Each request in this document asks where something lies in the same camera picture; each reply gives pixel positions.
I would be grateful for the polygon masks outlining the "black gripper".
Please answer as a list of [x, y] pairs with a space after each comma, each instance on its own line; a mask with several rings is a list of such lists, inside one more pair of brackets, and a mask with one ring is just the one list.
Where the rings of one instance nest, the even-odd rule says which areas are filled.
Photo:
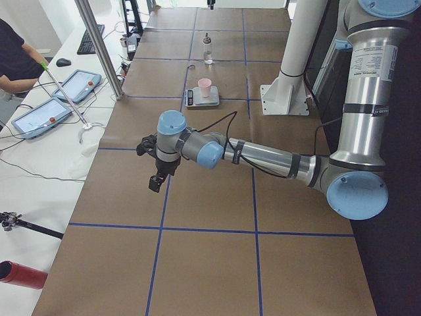
[[161, 186], [164, 183], [164, 179], [169, 174], [172, 176], [175, 175], [175, 171], [180, 165], [180, 157], [170, 162], [163, 161], [158, 158], [157, 149], [157, 136], [154, 134], [141, 139], [140, 144], [136, 147], [136, 153], [138, 156], [142, 156], [147, 153], [155, 159], [157, 174], [150, 177], [148, 188], [153, 192], [159, 193]]

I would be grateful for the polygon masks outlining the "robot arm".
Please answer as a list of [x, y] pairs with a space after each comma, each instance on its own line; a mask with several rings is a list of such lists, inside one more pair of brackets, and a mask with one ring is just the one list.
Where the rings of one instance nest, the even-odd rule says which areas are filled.
[[322, 124], [314, 138], [325, 135], [329, 154], [292, 153], [237, 140], [209, 127], [195, 129], [180, 111], [163, 112], [154, 134], [136, 147], [138, 155], [155, 160], [149, 188], [158, 192], [174, 175], [182, 159], [207, 169], [220, 161], [249, 165], [270, 176], [295, 179], [322, 192], [329, 206], [351, 220], [381, 213], [388, 202], [380, 156], [384, 124], [399, 44], [408, 36], [419, 1], [340, 1], [333, 38], [336, 49], [350, 52], [342, 110], [328, 116], [321, 106]]

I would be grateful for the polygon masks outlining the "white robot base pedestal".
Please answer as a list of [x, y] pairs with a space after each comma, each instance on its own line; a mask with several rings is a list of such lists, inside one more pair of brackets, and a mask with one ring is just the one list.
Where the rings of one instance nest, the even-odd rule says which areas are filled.
[[279, 75], [260, 87], [264, 115], [309, 115], [304, 76], [327, 4], [327, 0], [297, 2]]

